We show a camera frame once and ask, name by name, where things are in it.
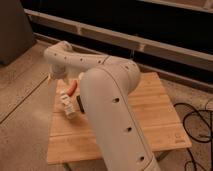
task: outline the floor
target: floor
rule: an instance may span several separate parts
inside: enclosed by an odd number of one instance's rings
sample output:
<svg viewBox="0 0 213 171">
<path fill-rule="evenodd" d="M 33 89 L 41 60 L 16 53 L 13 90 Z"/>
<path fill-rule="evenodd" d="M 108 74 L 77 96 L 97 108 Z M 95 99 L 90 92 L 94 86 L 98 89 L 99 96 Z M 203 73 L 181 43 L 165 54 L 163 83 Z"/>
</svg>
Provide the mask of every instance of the floor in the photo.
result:
<svg viewBox="0 0 213 171">
<path fill-rule="evenodd" d="M 1 171 L 63 171 L 62 165 L 47 165 L 46 152 L 56 83 L 47 84 L 48 66 L 43 50 L 49 46 L 39 41 L 7 67 L 0 68 L 0 170 Z M 203 108 L 213 94 L 162 80 L 171 100 L 187 102 Z M 186 108 L 177 109 L 181 118 Z M 193 132 L 202 124 L 192 120 Z M 193 142 L 195 159 L 210 170 L 210 146 Z M 189 160 L 186 150 L 172 151 L 159 162 L 162 170 L 182 171 Z M 74 171 L 105 171 L 103 160 L 70 164 Z"/>
</svg>

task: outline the black cable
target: black cable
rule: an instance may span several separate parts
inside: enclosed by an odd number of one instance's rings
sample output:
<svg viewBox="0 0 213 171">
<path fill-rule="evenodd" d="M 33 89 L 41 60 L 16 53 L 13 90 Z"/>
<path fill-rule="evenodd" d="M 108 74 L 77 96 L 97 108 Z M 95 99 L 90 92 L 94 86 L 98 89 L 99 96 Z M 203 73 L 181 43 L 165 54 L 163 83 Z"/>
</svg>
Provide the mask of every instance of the black cable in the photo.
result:
<svg viewBox="0 0 213 171">
<path fill-rule="evenodd" d="M 192 109 L 192 111 L 189 112 L 189 113 L 187 113 L 187 114 L 184 116 L 184 118 L 183 118 L 183 127 L 184 127 L 184 129 L 186 130 L 186 133 L 188 134 L 188 136 L 189 136 L 191 139 L 193 139 L 194 141 L 198 142 L 198 143 L 204 144 L 204 143 L 209 143 L 209 142 L 211 142 L 211 170 L 213 169 L 213 161 L 212 161 L 212 159 L 213 159 L 213 158 L 212 158 L 212 155 L 213 155 L 213 147 L 212 147 L 212 146 L 213 146 L 213 143 L 212 143 L 212 141 L 213 141 L 213 130 L 212 130 L 212 114 L 213 114 L 213 111 L 212 111 L 212 110 L 208 110 L 208 109 L 207 109 L 207 105 L 208 105 L 208 104 L 210 103 L 210 101 L 212 101 L 212 100 L 213 100 L 213 98 L 211 98 L 210 100 L 208 100 L 207 103 L 205 104 L 205 109 L 202 109 L 202 110 L 197 110 L 194 106 L 192 106 L 192 105 L 190 105 L 190 104 L 188 104 L 188 103 L 177 103 L 177 104 L 174 105 L 175 107 L 176 107 L 176 106 L 182 105 L 182 106 L 186 106 L 186 107 Z M 210 116 L 210 124 L 205 120 L 204 116 L 201 115 L 202 112 L 206 112 L 206 113 L 209 114 L 209 116 Z M 189 132 L 189 130 L 188 130 L 187 127 L 186 127 L 186 120 L 187 120 L 190 116 L 198 116 L 198 117 L 201 119 L 201 121 L 208 127 L 209 132 L 210 132 L 210 135 L 204 135 L 204 136 L 202 136 L 202 138 L 207 138 L 207 140 L 198 139 L 198 138 L 194 137 L 194 136 Z M 206 171 L 206 169 L 205 169 L 200 163 L 198 163 L 198 162 L 195 161 L 194 156 L 193 156 L 192 152 L 190 151 L 190 149 L 187 148 L 187 152 L 188 152 L 188 154 L 189 154 L 191 160 L 190 160 L 190 161 L 187 161 L 187 162 L 185 163 L 185 165 L 184 165 L 184 170 L 187 171 L 187 166 L 191 163 L 191 164 L 193 164 L 194 171 L 197 171 L 197 166 L 199 166 L 202 170 Z"/>
<path fill-rule="evenodd" d="M 0 121 L 0 125 L 3 124 L 8 117 L 30 96 L 32 95 L 40 86 L 41 84 L 48 78 L 46 76 L 27 96 L 25 96 L 6 116 Z"/>
</svg>

